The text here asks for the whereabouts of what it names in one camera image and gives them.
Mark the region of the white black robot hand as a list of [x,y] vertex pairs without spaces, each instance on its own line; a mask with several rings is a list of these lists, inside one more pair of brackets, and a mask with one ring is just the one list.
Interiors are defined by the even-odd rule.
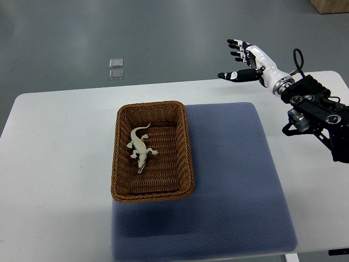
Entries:
[[278,69],[276,63],[258,46],[238,39],[228,39],[228,46],[232,49],[230,54],[237,62],[247,65],[247,69],[234,72],[219,73],[218,78],[231,82],[259,81],[275,96],[294,83],[294,78]]

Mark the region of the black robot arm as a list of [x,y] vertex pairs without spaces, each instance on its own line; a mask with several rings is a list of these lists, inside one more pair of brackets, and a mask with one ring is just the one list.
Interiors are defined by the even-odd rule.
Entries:
[[331,151],[333,161],[348,163],[348,106],[339,97],[307,75],[286,87],[281,100],[292,105],[285,135],[312,134]]

